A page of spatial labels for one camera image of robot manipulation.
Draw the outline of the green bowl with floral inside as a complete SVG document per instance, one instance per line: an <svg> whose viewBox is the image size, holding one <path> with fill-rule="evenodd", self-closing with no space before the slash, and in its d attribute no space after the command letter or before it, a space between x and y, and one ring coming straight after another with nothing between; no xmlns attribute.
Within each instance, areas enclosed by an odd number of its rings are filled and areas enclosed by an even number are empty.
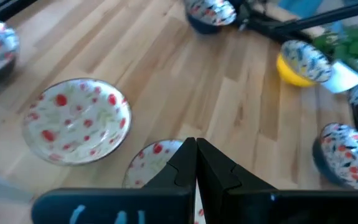
<svg viewBox="0 0 358 224"><path fill-rule="evenodd" d="M98 161L119 148L131 127L127 98L113 85L74 78L45 89L22 124L29 149L59 166Z"/></svg>
<svg viewBox="0 0 358 224"><path fill-rule="evenodd" d="M196 165L194 138L162 140L139 151L126 170L123 187L173 194L151 199L145 224L206 224Z"/></svg>

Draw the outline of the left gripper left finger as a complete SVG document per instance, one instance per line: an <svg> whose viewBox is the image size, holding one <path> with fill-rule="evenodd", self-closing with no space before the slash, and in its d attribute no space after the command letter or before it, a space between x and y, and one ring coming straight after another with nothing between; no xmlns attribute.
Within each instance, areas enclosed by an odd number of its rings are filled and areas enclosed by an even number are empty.
<svg viewBox="0 0 358 224"><path fill-rule="evenodd" d="M197 143L187 138L139 189L61 188L35 200L33 224L194 224Z"/></svg>

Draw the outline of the green plant in white pot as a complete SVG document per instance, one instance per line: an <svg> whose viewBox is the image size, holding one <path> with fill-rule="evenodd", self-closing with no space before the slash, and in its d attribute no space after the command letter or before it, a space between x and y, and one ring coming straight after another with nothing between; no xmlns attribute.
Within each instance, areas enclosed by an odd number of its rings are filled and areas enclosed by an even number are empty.
<svg viewBox="0 0 358 224"><path fill-rule="evenodd" d="M331 62L333 76L323 83L331 93L342 93L358 86L358 25L325 32L313 45Z"/></svg>

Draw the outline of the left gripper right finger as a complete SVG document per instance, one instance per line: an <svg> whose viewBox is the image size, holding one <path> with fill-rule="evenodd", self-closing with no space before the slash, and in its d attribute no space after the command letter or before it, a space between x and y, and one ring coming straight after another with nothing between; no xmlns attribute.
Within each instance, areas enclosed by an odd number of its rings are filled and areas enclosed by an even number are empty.
<svg viewBox="0 0 358 224"><path fill-rule="evenodd" d="M278 190L206 139L197 147L206 224L358 224L358 191Z"/></svg>

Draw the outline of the yellow bowl with patterned inside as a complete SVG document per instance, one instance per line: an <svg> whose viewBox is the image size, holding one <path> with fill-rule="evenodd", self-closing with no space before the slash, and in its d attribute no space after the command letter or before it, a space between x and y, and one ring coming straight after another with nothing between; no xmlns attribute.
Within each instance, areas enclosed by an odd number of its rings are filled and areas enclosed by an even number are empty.
<svg viewBox="0 0 358 224"><path fill-rule="evenodd" d="M333 74L327 57L301 40L288 40L282 44L276 67L284 82L298 87L324 83Z"/></svg>

